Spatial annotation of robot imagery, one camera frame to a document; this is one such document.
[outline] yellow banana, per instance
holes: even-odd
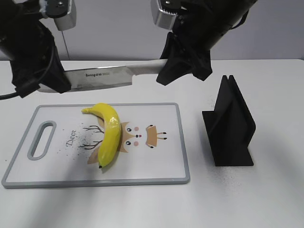
[[[81,110],[85,114],[94,114],[104,120],[104,139],[99,147],[98,162],[102,168],[108,165],[117,152],[121,135],[121,124],[117,112],[110,105],[99,103],[92,108]]]

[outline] kitchen knife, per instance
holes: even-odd
[[[69,92],[130,86],[133,75],[158,74],[166,61],[166,59],[158,59],[118,67],[68,70],[65,71],[65,75],[71,83]],[[54,90],[42,84],[38,91],[55,93]]]

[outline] black stand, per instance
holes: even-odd
[[[249,142],[255,122],[232,75],[224,75],[214,111],[203,111],[216,166],[252,166]]]

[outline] white table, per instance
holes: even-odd
[[[68,61],[65,69],[117,65]],[[2,177],[36,106],[176,102],[191,181],[186,185],[6,190],[0,186],[0,227],[10,228],[299,228],[304,226],[304,61],[213,61],[205,82],[184,76],[162,86],[156,75],[132,86],[43,94],[0,101]],[[223,74],[234,74],[256,122],[253,167],[215,167],[202,110],[212,110]],[[8,62],[0,91],[10,93]]]

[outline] black cable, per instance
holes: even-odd
[[[43,72],[43,74],[41,75],[41,77],[40,78],[38,78],[38,83],[40,83],[42,80],[43,80],[43,78],[45,77],[45,75],[48,73],[48,71],[50,70],[50,68],[51,68],[51,66],[52,66],[52,63],[53,63],[53,59],[54,59],[54,53],[55,53],[55,43],[54,43],[54,41],[53,41],[53,39],[51,39],[52,40],[52,52],[51,52],[51,58],[49,59],[49,63],[48,63],[48,66],[47,66],[47,68],[45,69],[45,71]]]
[[[14,92],[12,94],[5,94],[0,96],[0,100],[6,100],[6,99],[11,99],[13,97],[19,96],[17,92]]]
[[[49,60],[47,68],[44,70],[41,77],[37,79],[37,83],[40,83],[43,80],[43,78],[45,77],[45,75],[48,73],[48,71],[50,70],[50,68],[52,66],[52,63],[53,63],[53,59],[54,59],[54,53],[55,53],[55,43],[52,39],[51,58]],[[14,98],[14,97],[17,97],[17,96],[19,96],[19,94],[17,92],[14,92],[14,93],[11,93],[11,94],[6,94],[6,95],[0,95],[0,100],[7,100],[7,99],[11,99],[11,98]]]
[[[247,11],[247,12],[243,15],[243,17],[242,17],[242,19],[239,21],[239,23],[238,23],[236,26],[232,27],[230,30],[236,29],[236,28],[240,27],[242,24],[244,24],[245,21],[246,21],[246,18],[247,18],[247,16],[248,16],[248,13],[249,13],[249,11]]]

